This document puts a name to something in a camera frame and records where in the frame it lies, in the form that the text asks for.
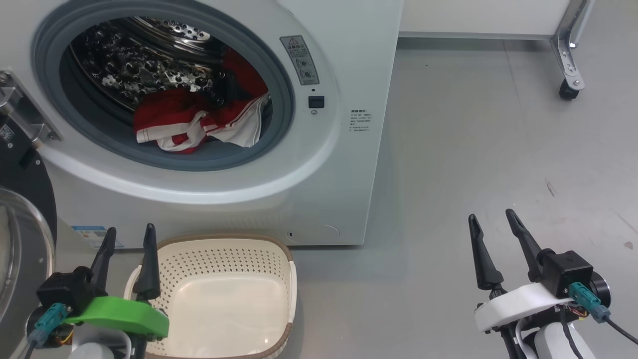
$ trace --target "qr code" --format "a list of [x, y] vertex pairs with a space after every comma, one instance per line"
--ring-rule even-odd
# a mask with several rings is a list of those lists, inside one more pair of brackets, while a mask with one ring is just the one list
[[15, 133], [11, 131], [11, 128], [9, 128], [9, 126], [5, 125], [0, 128], [0, 138], [2, 138], [5, 142], [11, 142], [11, 139], [14, 135]]

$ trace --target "basket bottom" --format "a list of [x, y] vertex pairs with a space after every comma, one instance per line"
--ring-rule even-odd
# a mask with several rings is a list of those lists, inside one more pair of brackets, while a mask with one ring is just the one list
[[179, 284], [168, 309], [168, 356], [223, 358], [271, 348], [288, 322], [284, 283], [261, 273], [215, 273]]

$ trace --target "whiteboard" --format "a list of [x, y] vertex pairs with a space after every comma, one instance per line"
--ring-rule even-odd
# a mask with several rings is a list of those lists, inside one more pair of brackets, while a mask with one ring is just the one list
[[569, 0], [405, 0], [399, 36], [550, 38], [568, 4]]

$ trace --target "green plastic bracket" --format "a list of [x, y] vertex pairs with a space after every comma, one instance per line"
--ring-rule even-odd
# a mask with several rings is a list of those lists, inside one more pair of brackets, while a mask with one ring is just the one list
[[79, 322], [126, 333], [150, 335], [155, 339], [168, 337], [166, 315], [146, 303], [115, 296], [97, 297], [91, 301], [84, 313], [64, 320], [66, 324]]

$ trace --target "yellow wire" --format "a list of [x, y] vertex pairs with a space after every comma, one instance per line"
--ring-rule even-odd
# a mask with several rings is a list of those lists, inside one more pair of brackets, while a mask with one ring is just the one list
[[69, 341], [69, 339], [71, 339], [72, 336], [73, 336], [73, 330], [71, 331], [71, 333], [69, 333], [69, 336], [66, 339], [60, 342], [60, 344], [64, 345], [66, 342]]

